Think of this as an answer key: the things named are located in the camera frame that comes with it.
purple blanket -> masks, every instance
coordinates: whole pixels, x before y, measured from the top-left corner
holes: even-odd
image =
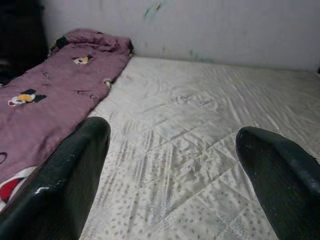
[[[0,210],[78,123],[107,96],[131,41],[79,29],[45,62],[0,88]]]

mattress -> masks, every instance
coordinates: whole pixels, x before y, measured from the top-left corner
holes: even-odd
[[[320,157],[316,73],[134,57],[91,113],[110,149],[81,240],[276,240],[235,149],[260,127]]]

